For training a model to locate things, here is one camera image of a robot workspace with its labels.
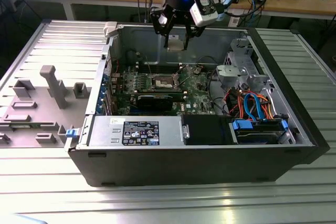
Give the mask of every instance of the floor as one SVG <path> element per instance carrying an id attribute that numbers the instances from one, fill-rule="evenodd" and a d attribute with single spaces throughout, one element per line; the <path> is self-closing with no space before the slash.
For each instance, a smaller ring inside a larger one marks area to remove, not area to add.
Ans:
<path id="1" fill-rule="evenodd" d="M 16 2 L 17 11 L 10 13 L 4 11 L 0 16 L 0 76 L 12 64 L 21 49 L 27 43 L 34 30 L 40 23 L 40 19 L 23 2 Z M 42 19 L 66 19 L 63 8 L 60 4 L 29 3 Z M 104 7 L 98 5 L 74 5 L 78 20 L 103 21 L 112 20 L 118 22 L 138 22 L 138 12 L 134 7 Z M 217 26 L 228 25 L 229 18 L 216 23 Z M 262 17 L 259 22 L 249 24 L 252 27 L 296 29 L 315 49 L 318 46 L 319 38 L 325 30 L 324 20 L 313 19 L 291 19 L 281 17 Z M 319 51 L 320 57 L 328 66 L 336 71 L 336 63 L 332 62 L 335 55 L 336 44 L 330 37 L 325 46 Z"/>

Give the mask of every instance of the table leg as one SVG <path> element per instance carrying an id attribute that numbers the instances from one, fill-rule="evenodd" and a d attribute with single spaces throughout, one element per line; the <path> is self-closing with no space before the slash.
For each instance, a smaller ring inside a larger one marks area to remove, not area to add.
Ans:
<path id="1" fill-rule="evenodd" d="M 72 9 L 70 2 L 66 1 L 66 2 L 63 2 L 62 4 L 63 4 L 63 8 L 64 8 L 65 15 L 67 17 L 67 20 L 76 20 L 75 12 Z"/>

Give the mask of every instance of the power supply label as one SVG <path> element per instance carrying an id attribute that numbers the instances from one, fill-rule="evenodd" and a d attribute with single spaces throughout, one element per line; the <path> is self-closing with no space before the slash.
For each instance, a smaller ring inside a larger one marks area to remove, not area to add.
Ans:
<path id="1" fill-rule="evenodd" d="M 124 122 L 122 144 L 160 145 L 159 122 Z"/>

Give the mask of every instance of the green circuit board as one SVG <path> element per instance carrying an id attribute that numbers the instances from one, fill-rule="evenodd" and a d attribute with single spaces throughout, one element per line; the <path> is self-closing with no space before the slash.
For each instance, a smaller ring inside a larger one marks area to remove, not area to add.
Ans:
<path id="1" fill-rule="evenodd" d="M 114 87 L 119 115 L 181 115 L 215 114 L 206 91 L 206 72 L 197 66 L 186 65 L 178 74 L 140 73 L 136 68 L 123 70 Z M 140 95 L 162 95 L 174 99 L 172 109 L 163 112 L 141 111 L 136 100 Z"/>

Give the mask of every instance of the motherboard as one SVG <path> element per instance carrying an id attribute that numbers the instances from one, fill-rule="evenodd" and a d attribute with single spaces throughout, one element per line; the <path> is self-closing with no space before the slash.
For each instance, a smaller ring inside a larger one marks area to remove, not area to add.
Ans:
<path id="1" fill-rule="evenodd" d="M 128 66 L 106 78 L 102 114 L 215 114 L 207 72 L 197 65 Z"/>

